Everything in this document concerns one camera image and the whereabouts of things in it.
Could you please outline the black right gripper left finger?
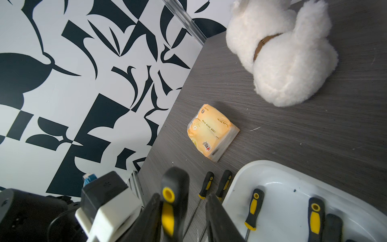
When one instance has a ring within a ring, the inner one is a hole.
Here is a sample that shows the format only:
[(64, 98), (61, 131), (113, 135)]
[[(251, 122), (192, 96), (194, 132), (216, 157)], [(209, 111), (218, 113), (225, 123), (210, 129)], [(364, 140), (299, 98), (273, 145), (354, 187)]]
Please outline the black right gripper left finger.
[(159, 242), (161, 210), (160, 195), (155, 193), (135, 223), (121, 236), (121, 242)]

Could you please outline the yellow black file tool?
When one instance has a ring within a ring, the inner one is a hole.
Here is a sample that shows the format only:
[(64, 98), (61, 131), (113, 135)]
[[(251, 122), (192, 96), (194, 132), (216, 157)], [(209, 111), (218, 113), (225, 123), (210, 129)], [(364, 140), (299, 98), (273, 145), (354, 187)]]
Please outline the yellow black file tool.
[(225, 194), (226, 190), (228, 189), (229, 185), (231, 184), (232, 179), (232, 172), (228, 169), (226, 169), (221, 177), (218, 189), (215, 193), (216, 197), (220, 202), (223, 200), (223, 195)]
[(205, 176), (205, 179), (204, 179), (203, 184), (202, 184), (202, 188), (201, 188), (200, 192), (198, 193), (198, 197), (199, 197), (198, 203), (197, 203), (197, 205), (196, 205), (196, 207), (195, 207), (195, 209), (194, 209), (194, 211), (193, 211), (193, 213), (192, 213), (192, 215), (191, 215), (191, 217), (189, 219), (189, 222), (188, 222), (188, 224), (186, 226), (186, 229), (185, 229), (185, 231), (183, 233), (183, 239), (185, 238), (185, 236), (186, 236), (186, 234), (188, 232), (188, 229), (190, 228), (190, 226), (192, 224), (193, 218), (194, 218), (194, 216), (196, 214), (196, 211), (197, 211), (200, 203), (203, 200), (206, 199), (208, 190), (211, 187), (211, 184), (212, 184), (212, 181), (214, 179), (214, 176), (215, 176), (214, 173), (211, 172), (211, 171), (207, 172), (207, 174)]
[(161, 224), (164, 242), (182, 241), (188, 196), (188, 173), (179, 167), (167, 170), (161, 180)]

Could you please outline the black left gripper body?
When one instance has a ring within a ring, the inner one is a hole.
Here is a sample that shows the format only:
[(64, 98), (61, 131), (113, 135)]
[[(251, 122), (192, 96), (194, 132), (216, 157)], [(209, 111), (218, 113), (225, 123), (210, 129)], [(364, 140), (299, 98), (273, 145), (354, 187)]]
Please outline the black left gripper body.
[(85, 242), (77, 219), (79, 202), (69, 196), (41, 196), (1, 189), (2, 242)]

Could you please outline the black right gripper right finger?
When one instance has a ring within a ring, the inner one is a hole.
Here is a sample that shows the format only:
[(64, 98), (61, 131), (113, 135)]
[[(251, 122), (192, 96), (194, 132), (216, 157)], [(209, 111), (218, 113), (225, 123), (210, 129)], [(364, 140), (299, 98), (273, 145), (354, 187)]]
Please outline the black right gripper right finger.
[(244, 242), (215, 194), (206, 203), (206, 228), (209, 242)]

